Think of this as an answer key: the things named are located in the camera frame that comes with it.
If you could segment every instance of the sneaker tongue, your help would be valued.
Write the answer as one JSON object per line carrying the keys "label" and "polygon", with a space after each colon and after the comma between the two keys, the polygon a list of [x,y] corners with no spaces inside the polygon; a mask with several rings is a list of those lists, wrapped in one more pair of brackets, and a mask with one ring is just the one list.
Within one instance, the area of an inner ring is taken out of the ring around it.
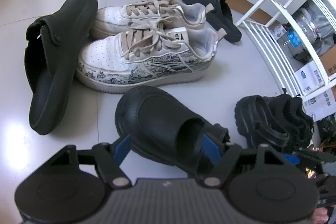
{"label": "sneaker tongue", "polygon": [[178,27],[174,29],[166,29],[166,35],[173,37],[177,40],[183,40],[184,43],[189,44],[189,37],[186,28]]}

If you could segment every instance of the sneaker sole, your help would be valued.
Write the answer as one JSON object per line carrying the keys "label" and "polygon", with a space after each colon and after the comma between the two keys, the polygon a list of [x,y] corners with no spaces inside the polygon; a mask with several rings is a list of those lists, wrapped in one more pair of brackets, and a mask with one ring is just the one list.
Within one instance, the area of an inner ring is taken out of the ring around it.
{"label": "sneaker sole", "polygon": [[253,120],[251,120],[252,114],[248,107],[249,98],[250,96],[243,97],[236,103],[235,120],[239,135],[246,138],[246,143],[249,148],[253,148],[254,145],[250,132],[250,125]]}
{"label": "sneaker sole", "polygon": [[144,82],[128,85],[114,85],[106,84],[94,79],[91,79],[84,75],[82,72],[76,69],[75,75],[78,80],[84,85],[88,86],[97,91],[112,93],[112,94],[123,94],[128,90],[135,88],[140,85],[148,86],[161,86],[161,85],[172,85],[172,84],[181,84],[181,83],[190,83],[200,80],[207,72],[206,70],[190,72],[190,73],[181,73],[177,75],[169,75],[157,79],[151,79]]}

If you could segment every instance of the black clog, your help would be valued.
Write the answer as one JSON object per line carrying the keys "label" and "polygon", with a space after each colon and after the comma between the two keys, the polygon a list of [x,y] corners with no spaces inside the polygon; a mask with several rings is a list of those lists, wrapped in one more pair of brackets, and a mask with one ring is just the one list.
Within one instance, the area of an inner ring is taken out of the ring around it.
{"label": "black clog", "polygon": [[228,130],[212,125],[167,92],[150,86],[129,90],[115,111],[120,136],[132,136],[132,150],[190,175],[205,174],[212,165],[202,150],[202,135],[210,133],[228,142]]}
{"label": "black clog", "polygon": [[40,135],[61,122],[80,49],[97,14],[97,0],[66,0],[27,29],[25,69],[33,91],[29,124]]}
{"label": "black clog", "polygon": [[253,95],[239,100],[235,107],[235,119],[238,133],[246,137],[250,148],[267,143],[277,151],[283,152],[289,134],[273,117],[264,98]]}

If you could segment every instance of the platform sole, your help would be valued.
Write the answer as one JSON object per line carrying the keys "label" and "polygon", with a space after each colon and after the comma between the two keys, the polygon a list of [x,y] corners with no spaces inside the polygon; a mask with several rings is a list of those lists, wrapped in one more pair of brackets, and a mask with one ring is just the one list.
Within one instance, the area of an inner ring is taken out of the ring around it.
{"label": "platform sole", "polygon": [[76,76],[80,82],[84,85],[88,86],[97,91],[113,93],[113,94],[123,94],[128,90],[135,88],[140,85],[147,86],[161,86],[161,85],[171,85],[171,84],[181,84],[181,83],[189,83],[195,82],[201,79],[207,70],[190,72],[190,73],[180,73],[175,75],[164,76],[156,79],[147,80],[144,82],[136,83],[136,84],[127,84],[127,85],[116,85],[116,84],[106,84],[94,79],[87,77],[85,74],[76,70]]}
{"label": "platform sole", "polygon": [[245,138],[247,138],[249,135],[249,121],[246,119],[246,115],[248,116],[248,108],[246,107],[247,100],[248,97],[240,99],[235,107],[235,120],[238,133]]}

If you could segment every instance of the black slipper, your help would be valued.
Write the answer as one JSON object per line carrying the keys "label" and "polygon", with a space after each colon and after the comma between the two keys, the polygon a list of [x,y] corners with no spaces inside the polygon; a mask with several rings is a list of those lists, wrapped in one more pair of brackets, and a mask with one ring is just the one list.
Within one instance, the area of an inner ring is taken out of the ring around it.
{"label": "black slipper", "polygon": [[307,147],[312,138],[313,119],[303,112],[302,98],[291,97],[283,89],[283,94],[275,97],[263,97],[274,118],[288,131],[290,139],[285,153],[291,153],[299,147]]}
{"label": "black slipper", "polygon": [[207,13],[207,21],[216,31],[223,32],[224,38],[229,42],[240,41],[242,34],[240,30],[233,24],[232,13],[230,7],[225,2],[225,0],[182,0],[185,4],[191,5],[194,3],[200,3],[207,6],[209,3],[212,4],[214,10]]}
{"label": "black slipper", "polygon": [[253,95],[239,100],[235,108],[235,119],[238,133],[246,137],[250,148],[268,143],[279,152],[283,152],[289,140],[288,132],[273,117],[261,96]]}
{"label": "black slipper", "polygon": [[212,125],[173,96],[139,86],[120,99],[115,110],[118,134],[132,136],[132,150],[147,159],[176,165],[188,174],[205,174],[212,164],[202,150],[202,135],[228,142],[228,130]]}
{"label": "black slipper", "polygon": [[27,29],[25,69],[33,91],[29,123],[40,135],[50,133],[64,116],[78,54],[97,8],[97,0],[66,0]]}

